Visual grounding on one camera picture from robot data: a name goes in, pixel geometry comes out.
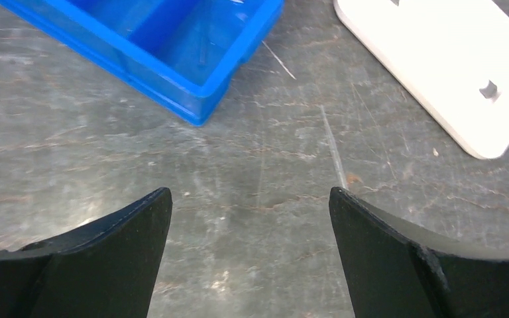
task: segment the white plastic plate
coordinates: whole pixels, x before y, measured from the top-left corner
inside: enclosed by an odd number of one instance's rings
[[[509,18],[491,0],[335,0],[335,9],[465,151],[506,151]]]

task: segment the rust stain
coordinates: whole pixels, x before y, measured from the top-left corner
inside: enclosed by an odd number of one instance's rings
[[[359,182],[361,184],[362,183],[362,178],[358,177],[355,174],[348,173],[346,175],[346,181],[348,182],[348,184],[353,184],[355,182]]]

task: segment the blue plastic container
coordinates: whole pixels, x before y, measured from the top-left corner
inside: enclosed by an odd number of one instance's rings
[[[0,0],[189,123],[205,123],[284,0]]]

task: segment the scratched metal surface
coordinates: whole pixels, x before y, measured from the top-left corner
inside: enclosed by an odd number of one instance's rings
[[[353,317],[332,186],[509,248],[509,151],[466,155],[330,0],[288,0],[266,44],[195,129],[0,7],[0,249],[167,186],[149,317]]]

